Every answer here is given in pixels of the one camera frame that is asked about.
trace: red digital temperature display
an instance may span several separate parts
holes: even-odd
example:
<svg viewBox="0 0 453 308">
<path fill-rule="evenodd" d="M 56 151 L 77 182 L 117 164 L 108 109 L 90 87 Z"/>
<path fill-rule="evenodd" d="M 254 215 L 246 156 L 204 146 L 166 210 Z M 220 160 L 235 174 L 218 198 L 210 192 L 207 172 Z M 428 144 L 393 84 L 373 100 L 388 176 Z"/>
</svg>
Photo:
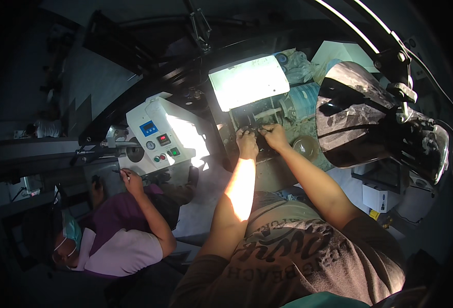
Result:
<svg viewBox="0 0 453 308">
<path fill-rule="evenodd" d="M 158 142 L 160 143 L 161 146 L 169 145 L 172 143 L 170 141 L 170 138 L 168 138 L 168 135 L 165 133 L 161 136 L 156 137 L 156 140 L 158 140 Z"/>
</svg>

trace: gray t-shirt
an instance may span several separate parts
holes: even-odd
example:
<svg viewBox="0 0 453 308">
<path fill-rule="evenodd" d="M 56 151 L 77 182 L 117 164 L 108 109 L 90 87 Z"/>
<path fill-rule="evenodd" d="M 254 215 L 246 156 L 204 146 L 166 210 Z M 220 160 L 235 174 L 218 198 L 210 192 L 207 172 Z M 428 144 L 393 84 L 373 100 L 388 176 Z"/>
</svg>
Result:
<svg viewBox="0 0 453 308">
<path fill-rule="evenodd" d="M 55 120 L 53 122 L 47 120 L 37 120 L 34 125 L 36 126 L 36 136 L 38 138 L 57 138 L 62 135 L 62 122 L 60 122 L 60 120 Z"/>
<path fill-rule="evenodd" d="M 251 214 L 230 262 L 194 260 L 171 307 L 280 307 L 323 291 L 372 305 L 401 290 L 400 247 L 369 216 L 340 232 L 298 201 L 263 210 Z"/>
</svg>

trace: bolt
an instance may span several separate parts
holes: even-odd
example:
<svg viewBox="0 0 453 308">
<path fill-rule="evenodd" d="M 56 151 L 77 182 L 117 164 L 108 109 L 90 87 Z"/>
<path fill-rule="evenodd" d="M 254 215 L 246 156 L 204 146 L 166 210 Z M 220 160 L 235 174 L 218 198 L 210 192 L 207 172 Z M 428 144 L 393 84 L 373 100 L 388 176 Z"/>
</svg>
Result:
<svg viewBox="0 0 453 308">
<path fill-rule="evenodd" d="M 404 62 L 404 60 L 406 60 L 406 56 L 402 52 L 398 52 L 397 59 L 400 60 L 400 62 Z"/>
</svg>

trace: person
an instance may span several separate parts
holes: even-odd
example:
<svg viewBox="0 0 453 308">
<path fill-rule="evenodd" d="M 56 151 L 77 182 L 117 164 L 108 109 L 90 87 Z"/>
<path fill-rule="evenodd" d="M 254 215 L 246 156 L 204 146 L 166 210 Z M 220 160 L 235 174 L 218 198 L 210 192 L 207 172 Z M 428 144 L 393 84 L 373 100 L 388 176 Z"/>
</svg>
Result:
<svg viewBox="0 0 453 308">
<path fill-rule="evenodd" d="M 397 241 L 293 150 L 282 126 L 264 125 L 259 133 L 283 157 L 310 205 L 254 193 L 256 137 L 239 130 L 240 156 L 209 237 L 170 307 L 314 307 L 340 301 L 367 307 L 400 291 L 404 259 Z"/>
<path fill-rule="evenodd" d="M 65 136 L 62 131 L 62 122 L 60 120 L 48 121 L 42 119 L 37 120 L 33 124 L 28 124 L 26 126 L 26 135 L 37 138 L 58 138 Z"/>
<path fill-rule="evenodd" d="M 23 238 L 30 254 L 54 268 L 115 278 L 172 253 L 177 242 L 171 228 L 182 205 L 174 200 L 188 203 L 193 197 L 185 194 L 192 191 L 186 189 L 190 185 L 177 187 L 176 196 L 164 195 L 156 184 L 143 188 L 141 177 L 130 169 L 120 174 L 127 192 L 104 201 L 103 189 L 93 183 L 94 211 L 79 222 L 67 209 L 42 207 L 27 213 Z M 170 184 L 162 186 L 173 190 Z"/>
</svg>

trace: knob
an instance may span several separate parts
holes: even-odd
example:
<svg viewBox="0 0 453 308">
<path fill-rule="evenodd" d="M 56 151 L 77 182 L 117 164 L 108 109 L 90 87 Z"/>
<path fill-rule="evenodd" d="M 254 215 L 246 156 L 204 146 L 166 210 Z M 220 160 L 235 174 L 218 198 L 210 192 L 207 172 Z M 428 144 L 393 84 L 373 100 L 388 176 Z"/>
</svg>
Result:
<svg viewBox="0 0 453 308">
<path fill-rule="evenodd" d="M 146 147 L 150 150 L 154 150 L 154 148 L 156 147 L 156 145 L 154 144 L 153 141 L 148 141 L 146 142 Z"/>
</svg>

